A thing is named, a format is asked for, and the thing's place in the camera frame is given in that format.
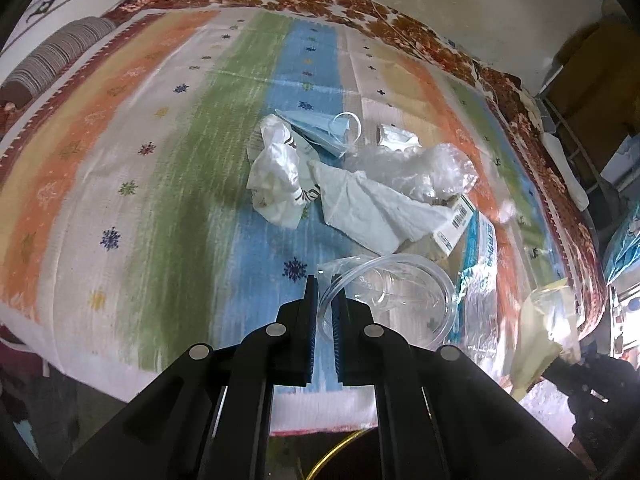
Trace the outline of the clear plastic tube coil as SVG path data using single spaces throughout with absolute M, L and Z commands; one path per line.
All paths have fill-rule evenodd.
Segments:
M 444 270 L 413 254 L 358 255 L 320 264 L 318 327 L 332 340 L 331 301 L 339 292 L 368 306 L 374 322 L 391 328 L 409 344 L 435 350 L 456 319 L 456 291 Z

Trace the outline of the white green medicine box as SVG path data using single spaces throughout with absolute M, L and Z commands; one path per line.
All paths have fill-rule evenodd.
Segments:
M 447 207 L 451 210 L 449 220 L 417 242 L 405 242 L 399 251 L 421 255 L 433 261 L 447 259 L 462 239 L 476 211 L 469 197 L 464 194 L 450 198 Z

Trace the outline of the white printed paper bag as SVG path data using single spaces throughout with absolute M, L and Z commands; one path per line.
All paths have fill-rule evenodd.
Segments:
M 252 206 L 268 222 L 295 230 L 305 208 L 320 197 L 308 162 L 316 150 L 278 115 L 263 117 L 246 144 L 250 162 L 246 188 Z

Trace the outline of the clear plastic bag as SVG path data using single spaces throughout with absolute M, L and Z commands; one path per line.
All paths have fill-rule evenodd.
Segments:
M 344 166 L 429 204 L 469 193 L 478 180 L 471 159 L 450 143 L 398 151 L 370 144 L 348 155 Z

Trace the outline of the silver foil wrapper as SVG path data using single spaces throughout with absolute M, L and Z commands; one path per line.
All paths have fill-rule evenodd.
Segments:
M 421 143 L 413 132 L 393 125 L 381 124 L 378 126 L 378 145 L 392 151 L 405 151 L 420 148 Z

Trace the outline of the blue white mask package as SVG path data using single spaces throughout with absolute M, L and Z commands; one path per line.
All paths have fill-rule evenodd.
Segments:
M 478 210 L 465 231 L 456 281 L 456 315 L 447 341 L 461 349 L 491 378 L 501 376 L 498 315 L 497 237 L 494 225 Z

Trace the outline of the colourful striped bed cover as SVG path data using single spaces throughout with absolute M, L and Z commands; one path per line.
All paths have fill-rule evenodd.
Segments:
M 523 392 L 584 310 L 525 140 L 470 76 L 257 8 L 142 11 L 2 140 L 1 321 L 129 401 L 187 348 L 238 344 L 308 276 L 410 344 Z

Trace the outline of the yellowish plastic bag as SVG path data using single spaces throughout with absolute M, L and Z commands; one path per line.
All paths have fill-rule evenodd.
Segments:
M 575 295 L 566 278 L 534 289 L 521 307 L 511 396 L 521 401 L 556 358 L 580 360 Z

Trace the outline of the blue surgical face mask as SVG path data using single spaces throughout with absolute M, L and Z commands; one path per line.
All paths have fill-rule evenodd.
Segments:
M 360 139 L 360 118 L 352 112 L 324 114 L 313 110 L 276 110 L 309 143 L 342 158 Z

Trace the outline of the red floral blanket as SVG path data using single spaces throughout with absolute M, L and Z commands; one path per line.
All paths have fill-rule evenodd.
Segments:
M 591 233 L 508 75 L 372 0 L 127 0 L 116 28 L 24 107 L 1 105 L 1 325 L 36 353 L 154 370 L 227 347 L 359 244 L 323 220 L 268 222 L 246 144 L 276 110 L 352 112 L 454 144 L 497 237 L 500 335 L 567 279 L 577 333 L 606 305 Z

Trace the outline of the grey striped bolster pillow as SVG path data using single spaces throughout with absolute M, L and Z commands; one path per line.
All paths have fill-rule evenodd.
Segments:
M 114 22 L 97 16 L 87 16 L 60 28 L 12 70 L 1 86 L 1 105 L 24 107 L 40 96 L 65 67 L 115 28 Z

